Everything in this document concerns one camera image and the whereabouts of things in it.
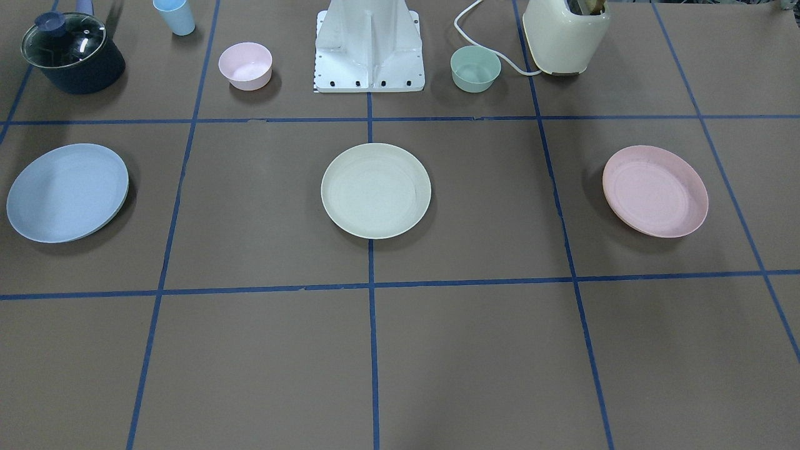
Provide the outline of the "pink plate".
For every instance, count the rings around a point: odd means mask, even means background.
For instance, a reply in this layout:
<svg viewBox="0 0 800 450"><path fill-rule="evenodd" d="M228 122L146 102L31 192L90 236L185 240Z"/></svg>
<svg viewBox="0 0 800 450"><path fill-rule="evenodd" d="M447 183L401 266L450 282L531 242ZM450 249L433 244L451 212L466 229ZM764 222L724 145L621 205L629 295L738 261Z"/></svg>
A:
<svg viewBox="0 0 800 450"><path fill-rule="evenodd" d="M602 172L606 202L629 227L657 238L694 233L709 212L708 189L681 157L657 146L628 146Z"/></svg>

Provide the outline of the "cream plate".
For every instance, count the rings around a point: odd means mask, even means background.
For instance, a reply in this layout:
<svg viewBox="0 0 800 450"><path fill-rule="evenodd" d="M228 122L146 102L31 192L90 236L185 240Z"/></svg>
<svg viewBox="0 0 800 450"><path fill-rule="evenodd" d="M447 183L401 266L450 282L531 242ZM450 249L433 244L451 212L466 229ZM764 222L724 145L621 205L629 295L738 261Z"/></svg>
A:
<svg viewBox="0 0 800 450"><path fill-rule="evenodd" d="M331 221L364 239L406 233L431 205L432 183L425 166L408 151L386 143L353 146L335 157L321 185Z"/></svg>

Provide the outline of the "green bowl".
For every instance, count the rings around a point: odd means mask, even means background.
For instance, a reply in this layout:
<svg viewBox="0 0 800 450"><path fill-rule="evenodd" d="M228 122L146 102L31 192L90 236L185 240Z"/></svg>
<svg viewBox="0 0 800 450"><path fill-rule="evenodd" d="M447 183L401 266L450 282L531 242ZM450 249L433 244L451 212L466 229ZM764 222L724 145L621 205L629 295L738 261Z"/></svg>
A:
<svg viewBox="0 0 800 450"><path fill-rule="evenodd" d="M452 82L466 93L483 93L502 71L497 54L480 46L463 46L449 60Z"/></svg>

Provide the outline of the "pink bowl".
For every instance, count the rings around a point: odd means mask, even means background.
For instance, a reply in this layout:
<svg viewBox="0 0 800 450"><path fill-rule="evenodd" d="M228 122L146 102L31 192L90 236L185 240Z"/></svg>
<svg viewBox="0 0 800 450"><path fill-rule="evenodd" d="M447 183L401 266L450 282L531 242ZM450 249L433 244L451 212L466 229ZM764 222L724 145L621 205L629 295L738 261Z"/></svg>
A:
<svg viewBox="0 0 800 450"><path fill-rule="evenodd" d="M223 51L217 65L234 88L255 91L272 79L273 55L262 44L240 42Z"/></svg>

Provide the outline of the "cream toaster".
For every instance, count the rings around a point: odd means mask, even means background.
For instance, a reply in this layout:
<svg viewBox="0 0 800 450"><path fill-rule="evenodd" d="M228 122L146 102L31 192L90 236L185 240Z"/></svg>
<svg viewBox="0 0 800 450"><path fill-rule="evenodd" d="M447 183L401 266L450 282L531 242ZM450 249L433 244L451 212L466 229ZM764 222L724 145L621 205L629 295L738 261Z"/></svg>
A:
<svg viewBox="0 0 800 450"><path fill-rule="evenodd" d="M529 1L522 15L532 60L555 76L582 74L610 23L606 1Z"/></svg>

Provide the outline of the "light blue cup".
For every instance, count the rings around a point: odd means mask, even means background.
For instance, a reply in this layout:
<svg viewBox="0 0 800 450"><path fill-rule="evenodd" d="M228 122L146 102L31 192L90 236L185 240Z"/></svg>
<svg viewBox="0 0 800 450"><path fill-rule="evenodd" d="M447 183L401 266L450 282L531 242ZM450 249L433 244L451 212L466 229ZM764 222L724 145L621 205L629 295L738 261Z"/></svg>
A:
<svg viewBox="0 0 800 450"><path fill-rule="evenodd" d="M196 23L188 1L155 0L152 6L162 17L172 34L185 36L194 32Z"/></svg>

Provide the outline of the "blue plate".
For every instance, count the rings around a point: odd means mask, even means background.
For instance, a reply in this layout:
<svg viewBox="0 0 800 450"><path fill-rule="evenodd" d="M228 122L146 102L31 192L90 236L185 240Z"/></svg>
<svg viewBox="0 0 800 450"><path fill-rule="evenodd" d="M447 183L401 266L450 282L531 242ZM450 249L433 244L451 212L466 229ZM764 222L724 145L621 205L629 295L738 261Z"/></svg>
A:
<svg viewBox="0 0 800 450"><path fill-rule="evenodd" d="M94 143L60 146L37 157L12 183L6 214L18 234L67 243L103 228L128 196L128 166Z"/></svg>

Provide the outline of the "dark blue pot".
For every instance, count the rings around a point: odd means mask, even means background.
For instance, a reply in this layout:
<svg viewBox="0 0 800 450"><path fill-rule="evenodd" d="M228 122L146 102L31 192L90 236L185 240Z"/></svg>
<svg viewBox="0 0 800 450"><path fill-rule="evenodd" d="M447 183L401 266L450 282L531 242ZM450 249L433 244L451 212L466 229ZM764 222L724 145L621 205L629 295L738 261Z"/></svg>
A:
<svg viewBox="0 0 800 450"><path fill-rule="evenodd" d="M74 12L94 15L94 4L91 1L77 1ZM45 69L36 66L34 68L39 69L52 85L69 94L91 94L108 88L122 77L126 61L113 42L107 26L106 30L106 43L89 59L64 68Z"/></svg>

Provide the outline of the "glass pot lid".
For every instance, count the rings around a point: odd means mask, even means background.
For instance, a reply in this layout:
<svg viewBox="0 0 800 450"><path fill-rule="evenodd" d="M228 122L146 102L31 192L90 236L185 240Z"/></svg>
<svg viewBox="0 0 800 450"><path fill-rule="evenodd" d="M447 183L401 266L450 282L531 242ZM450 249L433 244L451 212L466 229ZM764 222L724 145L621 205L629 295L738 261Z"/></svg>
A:
<svg viewBox="0 0 800 450"><path fill-rule="evenodd" d="M86 12L43 12L24 34L23 58L37 68L69 68L97 53L108 40L103 22Z"/></svg>

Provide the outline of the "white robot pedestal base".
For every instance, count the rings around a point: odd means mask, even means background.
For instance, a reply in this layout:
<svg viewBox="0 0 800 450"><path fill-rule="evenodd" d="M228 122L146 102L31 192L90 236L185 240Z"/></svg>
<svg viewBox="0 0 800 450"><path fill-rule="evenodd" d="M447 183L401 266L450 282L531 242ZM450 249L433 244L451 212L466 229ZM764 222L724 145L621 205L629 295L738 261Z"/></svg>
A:
<svg viewBox="0 0 800 450"><path fill-rule="evenodd" d="M420 17L405 1L331 1L317 13L314 62L317 93L422 91Z"/></svg>

